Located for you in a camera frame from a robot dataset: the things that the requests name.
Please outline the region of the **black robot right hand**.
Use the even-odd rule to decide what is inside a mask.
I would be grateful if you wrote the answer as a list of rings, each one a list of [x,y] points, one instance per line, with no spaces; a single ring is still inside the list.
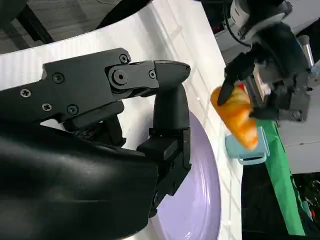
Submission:
[[[0,92],[0,237],[117,240],[191,170],[188,64],[123,48],[45,63]]]

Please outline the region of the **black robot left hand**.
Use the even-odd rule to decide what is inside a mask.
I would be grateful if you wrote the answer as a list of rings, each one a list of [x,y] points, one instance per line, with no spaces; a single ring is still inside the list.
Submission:
[[[292,122],[307,119],[311,67],[288,25],[279,22],[259,30],[252,37],[251,49],[229,62],[224,72],[218,105],[231,98],[237,81],[243,81],[253,101],[250,116]]]

